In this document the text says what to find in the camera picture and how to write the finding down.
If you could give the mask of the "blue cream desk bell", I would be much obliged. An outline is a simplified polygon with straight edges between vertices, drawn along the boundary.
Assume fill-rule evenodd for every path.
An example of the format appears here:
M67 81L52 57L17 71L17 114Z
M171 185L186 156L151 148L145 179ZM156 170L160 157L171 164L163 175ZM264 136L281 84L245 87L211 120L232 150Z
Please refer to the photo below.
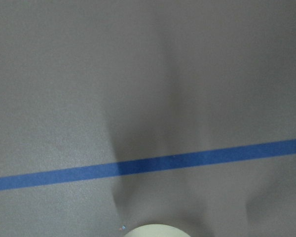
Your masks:
M149 224L131 230L125 237L190 237L190 235L169 225Z

